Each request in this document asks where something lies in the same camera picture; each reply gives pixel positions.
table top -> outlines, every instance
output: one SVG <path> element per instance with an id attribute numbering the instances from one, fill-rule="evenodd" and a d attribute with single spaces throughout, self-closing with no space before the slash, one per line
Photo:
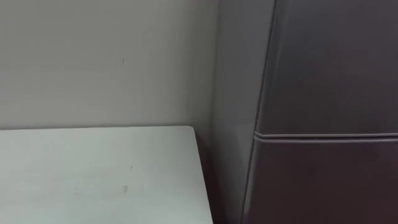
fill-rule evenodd
<path id="1" fill-rule="evenodd" d="M 210 224 L 194 131 L 0 131 L 0 223 Z"/>

white wall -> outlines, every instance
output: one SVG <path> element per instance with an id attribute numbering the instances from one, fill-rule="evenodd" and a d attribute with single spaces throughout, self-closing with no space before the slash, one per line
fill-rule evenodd
<path id="1" fill-rule="evenodd" d="M 191 124 L 206 139 L 217 4 L 0 1 L 0 128 Z"/>

gray refrigerator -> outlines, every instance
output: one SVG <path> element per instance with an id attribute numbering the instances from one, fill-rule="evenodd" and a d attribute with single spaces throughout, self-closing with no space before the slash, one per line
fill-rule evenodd
<path id="1" fill-rule="evenodd" d="M 220 1 L 226 223 L 398 223 L 398 1 Z"/>

refrigerator side panel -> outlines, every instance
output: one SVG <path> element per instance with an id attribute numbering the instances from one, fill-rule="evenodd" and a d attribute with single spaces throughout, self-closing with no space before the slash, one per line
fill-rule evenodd
<path id="1" fill-rule="evenodd" d="M 212 157 L 229 223 L 238 223 L 274 0 L 220 1 Z"/>
<path id="2" fill-rule="evenodd" d="M 398 142 L 256 143 L 245 223 L 398 223 Z"/>
<path id="3" fill-rule="evenodd" d="M 398 1 L 276 9 L 257 132 L 398 133 Z"/>

refrigerator door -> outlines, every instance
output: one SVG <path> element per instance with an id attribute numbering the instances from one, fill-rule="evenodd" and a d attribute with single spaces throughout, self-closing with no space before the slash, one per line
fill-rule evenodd
<path id="1" fill-rule="evenodd" d="M 398 223 L 398 142 L 257 142 L 245 223 Z"/>
<path id="2" fill-rule="evenodd" d="M 278 0 L 257 132 L 398 133 L 398 1 Z"/>

